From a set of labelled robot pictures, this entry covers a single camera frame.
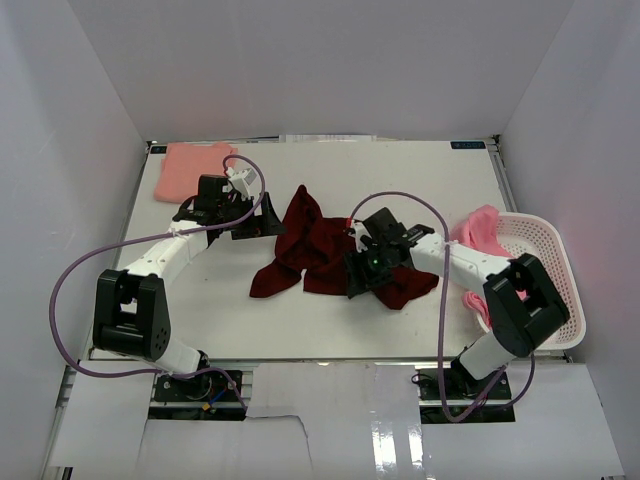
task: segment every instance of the white wall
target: white wall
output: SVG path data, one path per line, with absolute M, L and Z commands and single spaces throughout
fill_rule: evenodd
M 628 478 L 640 478 L 640 4 L 579 0 L 504 133 L 516 202 L 560 230 L 586 359 Z
M 501 133 L 573 0 L 70 0 L 146 140 Z
M 63 373 L 49 293 L 77 256 L 116 240 L 144 144 L 66 0 L 0 2 L 0 478 L 37 478 Z M 62 292 L 75 354 L 105 255 Z

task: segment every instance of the blue label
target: blue label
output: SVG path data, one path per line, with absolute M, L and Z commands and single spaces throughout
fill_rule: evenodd
M 487 148 L 484 142 L 451 142 L 454 150 L 484 150 Z

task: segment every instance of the white panel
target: white panel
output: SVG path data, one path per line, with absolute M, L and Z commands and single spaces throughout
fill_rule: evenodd
M 117 373 L 148 365 L 87 360 L 82 366 L 94 372 Z M 48 464 L 98 470 L 109 467 L 114 472 L 133 473 L 153 380 L 151 373 L 121 378 L 76 375 Z
M 452 150 L 449 142 L 269 143 L 238 145 L 264 171 L 280 218 L 305 184 L 327 217 L 347 217 L 373 192 L 422 196 L 449 225 L 481 205 L 504 210 L 486 150 Z M 166 231 L 178 205 L 153 199 L 162 155 L 147 161 L 127 238 Z M 389 207 L 406 226 L 437 219 L 406 198 L 376 199 L 361 218 Z M 172 335 L 215 359 L 400 358 L 435 356 L 440 286 L 389 310 L 368 293 L 352 300 L 305 293 L 302 282 L 266 299 L 249 298 L 256 272 L 274 258 L 274 237 L 232 241 L 227 233 L 189 265 L 167 291 Z M 119 268 L 151 245 L 127 247 Z M 451 285 L 445 353 L 455 356 L 482 335 Z
M 47 326 L 51 288 L 122 228 L 144 145 L 64 0 L 0 2 L 0 465 L 38 477 L 63 371 Z M 90 264 L 62 291 L 73 355 L 86 339 Z
M 71 0 L 145 139 L 501 133 L 572 0 Z
M 247 416 L 297 417 L 315 478 L 425 478 L 413 373 L 411 365 L 262 364 Z
M 507 370 L 513 392 L 527 362 Z M 425 458 L 438 480 L 597 480 L 622 475 L 607 422 L 584 365 L 537 365 L 512 423 L 423 425 Z
M 560 231 L 576 276 L 585 359 L 620 458 L 640 477 L 640 5 L 576 2 L 504 135 L 521 209 Z
M 74 468 L 73 480 L 314 478 L 304 429 L 296 418 L 149 420 L 141 443 L 135 475 L 116 473 L 113 465 L 93 465 Z

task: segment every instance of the white plastic basket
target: white plastic basket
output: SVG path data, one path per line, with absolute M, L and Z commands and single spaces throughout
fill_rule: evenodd
M 586 323 L 576 282 L 558 231 L 549 222 L 534 215 L 501 212 L 497 234 L 500 245 L 514 257 L 530 253 L 540 259 L 569 309 L 569 321 L 539 349 L 564 350 L 578 345 L 584 338 Z M 488 332 L 489 327 L 480 314 L 476 314 L 476 319 L 482 329 Z

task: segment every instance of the black bracket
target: black bracket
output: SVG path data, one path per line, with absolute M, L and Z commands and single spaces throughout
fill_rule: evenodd
M 227 374 L 235 383 L 239 392 L 242 392 L 242 372 L 240 370 L 227 370 Z M 184 380 L 176 380 L 169 375 L 158 375 L 156 380 L 156 388 L 153 393 L 153 399 L 156 402 L 190 402 L 203 401 L 207 402 L 218 393 L 222 395 L 218 398 L 219 402 L 237 402 L 236 394 L 227 379 L 218 372 L 210 372 L 200 375 L 197 380 L 200 383 L 189 384 Z
M 136 313 L 122 311 L 135 300 Z M 123 355 L 159 359 L 171 336 L 164 282 L 126 270 L 105 270 L 98 277 L 93 344 Z
M 445 391 L 448 400 L 469 400 L 474 399 L 487 384 L 493 379 L 493 375 L 480 381 L 468 382 L 453 368 L 445 368 L 444 371 Z M 412 383 L 420 388 L 421 400 L 440 400 L 440 389 L 438 387 L 438 369 L 423 368 L 418 370 L 411 378 Z M 487 400 L 511 400 L 511 389 L 506 372 L 503 372 L 498 383 L 489 390 Z
M 526 357 L 569 320 L 569 309 L 537 257 L 525 253 L 497 275 L 484 294 L 496 340 L 512 355 Z M 526 291 L 521 300 L 518 291 Z
M 188 198 L 180 205 L 173 221 L 191 220 L 198 225 L 208 226 L 232 222 L 246 215 L 253 207 L 253 199 L 242 199 L 240 193 L 235 190 L 226 192 L 228 185 L 227 177 L 202 175 L 198 181 L 198 195 Z M 239 225 L 224 230 L 207 231 L 209 245 L 226 230 L 231 231 L 233 240 L 287 233 L 286 227 L 273 209 L 269 192 L 264 193 L 260 209 L 260 215 L 253 213 Z
M 409 250 L 422 237 L 434 232 L 424 225 L 416 225 L 407 230 L 386 207 L 368 217 L 362 224 L 370 235 L 360 239 L 367 250 L 344 254 L 349 298 L 392 282 L 392 269 L 395 267 L 403 265 L 413 268 Z

